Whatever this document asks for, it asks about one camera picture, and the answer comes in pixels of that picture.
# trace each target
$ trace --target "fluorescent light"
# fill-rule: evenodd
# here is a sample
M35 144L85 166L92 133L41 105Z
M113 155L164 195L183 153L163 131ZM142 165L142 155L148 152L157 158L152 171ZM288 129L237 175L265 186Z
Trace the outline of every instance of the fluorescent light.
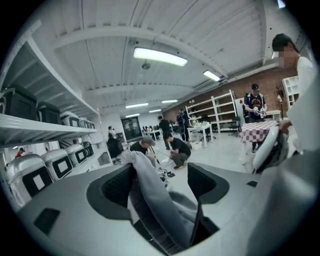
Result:
M143 106L148 106L149 103L141 103L141 104L136 104L136 105L128 105L125 106L126 109L131 109L131 108L136 108L136 107L143 107Z
M161 111L161 109L150 110L149 113L160 112L160 111Z
M185 58L181 58L170 53L144 48L135 48L133 52L133 57L137 59L170 63L180 67L183 67L188 62Z
M133 118L133 117L137 117L140 116L140 114L130 114L130 115L126 115L126 118Z
M171 100L163 100L162 103L174 103L177 102L177 99L171 99Z
M286 7L286 4L284 3L284 1L278 0L278 6L279 8L283 8L283 7Z
M211 78L214 81L219 81L220 80L219 76L215 75L214 73L210 72L209 70L207 70L206 72L203 72L203 74L206 77Z
M272 53L271 59L277 58L277 57L279 57L279 52L278 52L278 51L274 51L274 52Z

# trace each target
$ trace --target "brick wall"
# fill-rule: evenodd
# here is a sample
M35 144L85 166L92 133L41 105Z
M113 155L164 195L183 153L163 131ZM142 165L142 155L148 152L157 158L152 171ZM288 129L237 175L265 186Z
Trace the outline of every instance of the brick wall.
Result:
M163 116L167 120L173 120L175 121L177 118L177 114L179 112L179 109L186 109L186 106L191 106L203 101L206 101L211 98L211 96L217 97L219 95L223 95L229 92L229 90L234 92L235 98L242 98L245 96L245 93L250 93L251 92L251 85L252 84L258 84L260 88L260 93L263 94L265 97L265 101L268 107L268 110L281 110L280 103L277 99L277 93L276 93L276 85L280 85L283 92L285 92L283 85L282 85L282 79L288 78L288 77L294 77L297 76L297 71L294 68L288 68L288 69L283 69L283 68L271 68L256 74L253 74L251 76L242 78L240 80L225 84L221 86L220 88L213 89L211 91L208 91L206 93L203 93L197 97L194 97L194 103L190 104L188 101L185 101L181 103L178 106L175 106L174 108L171 108L163 113ZM288 111L288 105L287 105L287 100L286 97L283 97L283 102L282 102L282 107L283 107L283 114L286 117L287 116L287 111ZM229 98L222 98L219 103L225 103L230 101ZM203 104L200 106L197 106L196 108L198 110L205 109L208 107L212 107L212 103L207 103ZM232 105L226 105L221 107L221 111L226 112L226 111L231 111L233 110ZM206 110L202 111L199 113L200 115L210 115L213 114L214 110ZM234 117L233 114L228 115L225 114L223 115L223 119L230 119Z

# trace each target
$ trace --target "red and white checkered tablecloth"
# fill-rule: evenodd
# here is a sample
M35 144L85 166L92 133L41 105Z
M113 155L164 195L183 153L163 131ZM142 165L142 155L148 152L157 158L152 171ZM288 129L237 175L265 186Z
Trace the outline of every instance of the red and white checkered tablecloth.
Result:
M269 129L277 125L277 121L244 123L239 134L241 142L262 142Z

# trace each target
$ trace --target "ceiling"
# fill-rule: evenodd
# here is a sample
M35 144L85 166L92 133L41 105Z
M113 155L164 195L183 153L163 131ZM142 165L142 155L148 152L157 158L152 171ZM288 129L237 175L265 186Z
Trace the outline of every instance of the ceiling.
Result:
M230 79L272 63L271 42L305 36L276 0L60 0L35 15L33 34L63 79L101 114L164 109L162 100L185 99L210 70ZM183 67L133 58L135 47L188 60ZM148 107L125 105L148 102Z

